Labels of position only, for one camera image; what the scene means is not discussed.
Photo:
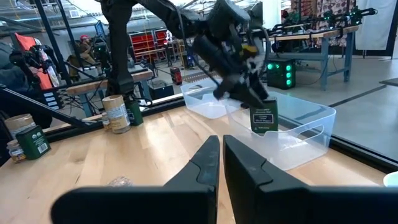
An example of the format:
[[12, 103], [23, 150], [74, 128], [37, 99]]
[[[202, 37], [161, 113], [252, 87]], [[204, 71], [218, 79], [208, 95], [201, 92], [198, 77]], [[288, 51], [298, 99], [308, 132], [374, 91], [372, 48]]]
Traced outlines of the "person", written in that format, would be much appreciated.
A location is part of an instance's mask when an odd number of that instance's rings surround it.
[[77, 45], [80, 57], [90, 65], [94, 65], [96, 62], [91, 55], [92, 45], [90, 44], [90, 38], [88, 35], [83, 34], [80, 36], [80, 41]]
[[9, 44], [0, 42], [0, 84], [22, 93], [27, 90], [25, 73], [10, 62], [9, 56], [12, 51], [13, 48]]

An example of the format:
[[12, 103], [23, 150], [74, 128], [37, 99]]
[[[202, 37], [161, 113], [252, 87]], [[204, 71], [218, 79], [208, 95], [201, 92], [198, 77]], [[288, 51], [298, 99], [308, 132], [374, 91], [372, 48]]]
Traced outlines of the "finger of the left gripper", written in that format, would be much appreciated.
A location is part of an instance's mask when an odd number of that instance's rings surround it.
[[216, 87], [213, 91], [213, 96], [216, 99], [221, 99], [224, 97], [231, 98], [231, 99], [238, 99], [239, 98], [239, 86], [241, 82], [233, 82], [231, 80], [223, 79], [221, 83]]
[[268, 98], [268, 91], [261, 82], [251, 83], [244, 91], [242, 102], [254, 108], [264, 108], [264, 101]]

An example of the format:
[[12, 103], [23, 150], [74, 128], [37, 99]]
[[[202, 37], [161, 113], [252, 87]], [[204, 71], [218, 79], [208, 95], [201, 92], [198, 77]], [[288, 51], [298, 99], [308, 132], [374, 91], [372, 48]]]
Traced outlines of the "small glass spice jar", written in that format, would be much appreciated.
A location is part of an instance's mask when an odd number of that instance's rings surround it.
[[108, 185], [112, 187], [126, 187], [126, 186], [133, 186], [133, 183], [127, 177], [119, 176], [108, 182]]
[[13, 162], [18, 163], [26, 160], [26, 155], [17, 140], [9, 141], [6, 148]]
[[103, 112], [101, 114], [101, 122], [103, 124], [103, 128], [105, 131], [110, 131], [111, 130], [111, 125], [110, 125], [110, 121], [108, 118], [108, 115], [106, 112]]

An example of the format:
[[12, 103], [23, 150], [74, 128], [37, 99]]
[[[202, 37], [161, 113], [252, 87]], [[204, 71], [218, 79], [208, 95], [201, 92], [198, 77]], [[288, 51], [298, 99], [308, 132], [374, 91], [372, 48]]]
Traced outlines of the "black box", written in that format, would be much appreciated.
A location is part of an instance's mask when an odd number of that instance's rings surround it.
[[153, 100], [158, 100], [168, 96], [174, 95], [174, 88], [172, 85], [150, 85], [150, 96]]

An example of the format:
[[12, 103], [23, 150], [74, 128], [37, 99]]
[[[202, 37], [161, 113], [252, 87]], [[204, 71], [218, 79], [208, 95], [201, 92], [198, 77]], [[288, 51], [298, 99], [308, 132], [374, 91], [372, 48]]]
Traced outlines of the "red black toolbox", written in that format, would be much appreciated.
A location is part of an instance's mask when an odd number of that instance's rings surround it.
[[181, 76], [180, 69], [178, 67], [170, 67], [170, 75], [173, 81], [173, 84], [181, 85], [183, 80]]

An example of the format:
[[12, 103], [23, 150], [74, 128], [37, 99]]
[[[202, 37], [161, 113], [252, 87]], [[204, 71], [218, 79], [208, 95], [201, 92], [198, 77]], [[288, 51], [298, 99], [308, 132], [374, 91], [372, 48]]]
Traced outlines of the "patterned cloth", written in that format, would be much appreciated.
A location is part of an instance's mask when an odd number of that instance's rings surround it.
[[[290, 11], [299, 14], [299, 0], [290, 0]], [[301, 0], [301, 15], [304, 17], [323, 17], [324, 13], [332, 10], [333, 14], [351, 12], [356, 6], [356, 0]], [[327, 22], [317, 22], [312, 25], [316, 30], [331, 27]], [[332, 38], [329, 41], [332, 46], [346, 47], [347, 35], [340, 39]]]

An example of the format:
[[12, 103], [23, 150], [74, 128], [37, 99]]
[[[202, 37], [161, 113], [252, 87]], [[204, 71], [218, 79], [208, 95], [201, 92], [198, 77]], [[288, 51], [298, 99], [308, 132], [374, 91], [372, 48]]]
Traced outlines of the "black computer tower green lights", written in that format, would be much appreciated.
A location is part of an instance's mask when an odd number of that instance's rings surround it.
[[272, 58], [267, 64], [267, 85], [288, 90], [296, 83], [295, 60], [286, 58]]

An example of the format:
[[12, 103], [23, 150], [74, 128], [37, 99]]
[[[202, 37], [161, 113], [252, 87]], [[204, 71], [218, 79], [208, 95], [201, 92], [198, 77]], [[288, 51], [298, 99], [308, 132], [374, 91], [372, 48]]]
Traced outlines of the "clear plastic bin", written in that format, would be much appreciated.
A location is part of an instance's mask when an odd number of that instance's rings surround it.
[[213, 96], [216, 84], [209, 78], [180, 87], [186, 107], [209, 119], [217, 119], [240, 109], [241, 103], [229, 98], [217, 100]]
[[278, 92], [278, 131], [256, 134], [249, 109], [227, 112], [231, 134], [282, 170], [290, 170], [328, 152], [336, 110]]

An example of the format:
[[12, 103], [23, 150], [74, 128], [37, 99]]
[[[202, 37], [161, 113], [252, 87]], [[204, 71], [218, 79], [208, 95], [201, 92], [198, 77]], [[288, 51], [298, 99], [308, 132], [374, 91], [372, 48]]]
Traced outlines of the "wooden workbench blue legs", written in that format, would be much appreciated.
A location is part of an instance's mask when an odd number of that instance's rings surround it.
[[[320, 39], [321, 45], [320, 53], [270, 53], [269, 58], [284, 58], [284, 59], [295, 59], [295, 60], [308, 60], [308, 61], [319, 61], [321, 65], [321, 89], [326, 90], [328, 77], [343, 74], [343, 81], [348, 83], [351, 78], [351, 64], [354, 50], [354, 37], [355, 32], [359, 29], [359, 26], [345, 27], [342, 29], [329, 29], [322, 30], [321, 32], [307, 33], [307, 34], [294, 34], [294, 35], [282, 35], [271, 37], [270, 40], [274, 42], [280, 42], [284, 40], [312, 40], [313, 42]], [[329, 41], [331, 38], [337, 38], [340, 34], [346, 35], [346, 47], [345, 47], [345, 64], [343, 68], [337, 69], [334, 72], [328, 71], [329, 62]]]

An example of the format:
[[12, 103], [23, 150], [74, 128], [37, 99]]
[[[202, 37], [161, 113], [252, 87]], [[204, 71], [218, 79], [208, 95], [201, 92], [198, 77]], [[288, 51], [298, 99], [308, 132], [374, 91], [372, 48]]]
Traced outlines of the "white plastic bin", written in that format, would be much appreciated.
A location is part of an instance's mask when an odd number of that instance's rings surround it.
[[398, 171], [391, 172], [383, 178], [386, 187], [398, 187]]

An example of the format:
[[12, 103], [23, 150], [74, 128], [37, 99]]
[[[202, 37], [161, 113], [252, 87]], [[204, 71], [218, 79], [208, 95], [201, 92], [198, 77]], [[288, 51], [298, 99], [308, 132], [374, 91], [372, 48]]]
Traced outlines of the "white curtain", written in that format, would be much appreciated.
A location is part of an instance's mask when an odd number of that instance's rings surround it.
[[397, 0], [356, 0], [359, 9], [377, 11], [363, 17], [355, 34], [356, 50], [386, 50], [396, 3]]

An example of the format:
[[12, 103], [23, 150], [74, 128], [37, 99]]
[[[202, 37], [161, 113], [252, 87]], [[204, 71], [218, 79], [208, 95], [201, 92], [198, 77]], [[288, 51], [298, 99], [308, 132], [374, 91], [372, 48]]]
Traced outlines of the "red shelf rack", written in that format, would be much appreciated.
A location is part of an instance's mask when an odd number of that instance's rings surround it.
[[143, 30], [129, 34], [132, 55], [136, 61], [146, 60], [157, 62], [174, 58], [175, 49], [172, 44], [165, 45], [167, 29]]

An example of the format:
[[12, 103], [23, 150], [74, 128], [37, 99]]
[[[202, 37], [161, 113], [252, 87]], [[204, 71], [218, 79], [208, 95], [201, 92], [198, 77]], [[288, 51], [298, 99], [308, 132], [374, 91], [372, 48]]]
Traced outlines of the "black station frame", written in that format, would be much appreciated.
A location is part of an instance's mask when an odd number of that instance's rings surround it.
[[53, 33], [52, 28], [50, 26], [49, 20], [47, 18], [47, 15], [45, 14], [44, 7], [42, 5], [42, 1], [41, 0], [34, 0], [34, 2], [35, 2], [35, 5], [36, 5], [36, 8], [37, 8], [37, 10], [38, 10], [38, 12], [40, 14], [40, 17], [42, 19], [43, 25], [44, 25], [46, 33], [47, 33], [47, 35], [49, 37], [49, 41], [50, 41], [50, 43], [52, 45], [53, 51], [55, 53], [55, 56], [56, 56], [56, 58], [58, 60], [58, 67], [59, 67], [59, 69], [60, 69], [60, 71], [62, 73], [62, 78], [66, 81], [66, 84], [68, 86], [70, 86], [72, 84], [72, 81], [70, 79], [70, 76], [69, 76], [69, 73], [68, 73], [68, 70], [67, 70], [67, 65], [65, 64], [63, 55], [62, 55], [62, 53], [61, 53], [61, 51], [60, 51], [60, 49], [58, 47], [58, 44], [57, 44], [57, 41], [55, 39], [54, 33]]

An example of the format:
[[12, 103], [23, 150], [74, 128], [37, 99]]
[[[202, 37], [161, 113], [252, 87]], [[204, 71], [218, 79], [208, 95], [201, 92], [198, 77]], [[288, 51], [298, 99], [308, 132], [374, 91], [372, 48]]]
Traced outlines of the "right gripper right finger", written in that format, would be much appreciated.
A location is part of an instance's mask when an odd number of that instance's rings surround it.
[[231, 135], [223, 159], [236, 224], [398, 224], [398, 188], [308, 185]]

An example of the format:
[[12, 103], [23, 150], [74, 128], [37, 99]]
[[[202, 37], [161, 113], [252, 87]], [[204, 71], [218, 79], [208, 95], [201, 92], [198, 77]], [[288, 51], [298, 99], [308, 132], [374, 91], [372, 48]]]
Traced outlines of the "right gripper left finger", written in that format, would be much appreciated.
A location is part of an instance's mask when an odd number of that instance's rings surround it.
[[53, 224], [216, 224], [220, 141], [210, 136], [162, 186], [81, 187], [53, 203]]

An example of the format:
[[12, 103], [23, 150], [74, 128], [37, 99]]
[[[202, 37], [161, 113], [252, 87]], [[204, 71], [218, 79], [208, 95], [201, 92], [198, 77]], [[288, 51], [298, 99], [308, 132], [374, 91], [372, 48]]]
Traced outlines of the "green spice tin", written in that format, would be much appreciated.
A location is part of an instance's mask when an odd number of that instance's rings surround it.
[[278, 131], [279, 113], [277, 98], [268, 97], [263, 101], [263, 108], [250, 107], [251, 130], [256, 134], [265, 134], [268, 131]]
[[125, 101], [127, 116], [130, 121], [131, 126], [139, 126], [143, 121], [141, 111], [139, 109], [139, 103], [136, 100], [126, 100]]
[[16, 139], [28, 160], [36, 160], [51, 150], [50, 144], [39, 125], [17, 133]]

